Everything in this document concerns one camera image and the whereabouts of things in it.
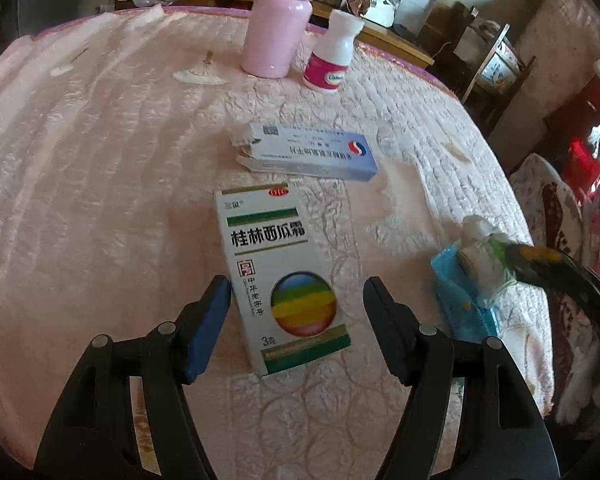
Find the white green medicine box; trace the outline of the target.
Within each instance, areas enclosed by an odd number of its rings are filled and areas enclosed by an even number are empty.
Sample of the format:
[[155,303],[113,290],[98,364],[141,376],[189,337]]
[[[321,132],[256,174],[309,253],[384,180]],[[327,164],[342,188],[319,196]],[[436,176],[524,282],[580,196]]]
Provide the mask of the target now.
[[254,371],[277,374],[349,347],[326,263],[289,185],[219,190],[215,203]]

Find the blue plastic wrapper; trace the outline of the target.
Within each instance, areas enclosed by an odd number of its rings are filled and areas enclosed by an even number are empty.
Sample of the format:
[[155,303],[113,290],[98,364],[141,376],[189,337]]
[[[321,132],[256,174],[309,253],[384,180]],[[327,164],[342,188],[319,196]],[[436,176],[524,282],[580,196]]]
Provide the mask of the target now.
[[436,279],[436,295],[455,339],[476,342],[486,337],[501,338],[494,308],[483,307],[478,288],[457,259],[460,241],[430,259]]

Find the blue white medicine box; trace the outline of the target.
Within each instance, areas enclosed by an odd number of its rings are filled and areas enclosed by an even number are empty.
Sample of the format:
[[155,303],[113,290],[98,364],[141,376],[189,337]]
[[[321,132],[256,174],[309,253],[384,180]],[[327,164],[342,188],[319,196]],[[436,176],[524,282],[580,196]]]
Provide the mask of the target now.
[[354,132],[252,122],[230,142],[253,172],[367,182],[378,171],[366,137]]

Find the white pink-labelled pill bottle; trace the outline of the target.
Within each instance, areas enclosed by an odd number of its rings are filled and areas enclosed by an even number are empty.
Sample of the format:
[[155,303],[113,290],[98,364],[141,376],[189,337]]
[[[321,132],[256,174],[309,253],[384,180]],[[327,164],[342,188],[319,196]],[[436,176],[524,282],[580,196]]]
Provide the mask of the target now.
[[303,72],[303,82],[321,92],[336,92],[353,58],[354,40],[364,28],[362,18],[333,10],[328,29],[317,43]]

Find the pink quilted table cover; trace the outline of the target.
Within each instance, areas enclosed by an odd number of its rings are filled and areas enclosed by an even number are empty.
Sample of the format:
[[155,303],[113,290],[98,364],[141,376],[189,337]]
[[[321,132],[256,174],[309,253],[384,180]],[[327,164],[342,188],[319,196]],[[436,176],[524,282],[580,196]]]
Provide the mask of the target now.
[[514,192],[460,101],[413,66],[358,46],[340,89],[239,66],[247,20],[161,8],[106,13],[14,41],[0,57],[0,443],[31,465],[90,340],[147,334],[226,272],[214,194],[265,184],[230,139],[253,122],[366,136],[370,182],[293,177],[350,347],[253,373],[230,311],[186,389],[223,479],[370,479],[407,390],[362,305],[377,275],[443,325],[430,258],[471,214],[530,237]]

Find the pink thermos bottle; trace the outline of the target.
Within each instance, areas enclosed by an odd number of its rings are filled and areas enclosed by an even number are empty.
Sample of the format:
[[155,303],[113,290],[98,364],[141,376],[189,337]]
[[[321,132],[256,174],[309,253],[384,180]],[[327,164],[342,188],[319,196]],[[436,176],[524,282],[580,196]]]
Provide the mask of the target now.
[[254,0],[242,69],[261,78],[286,77],[312,11],[312,0]]

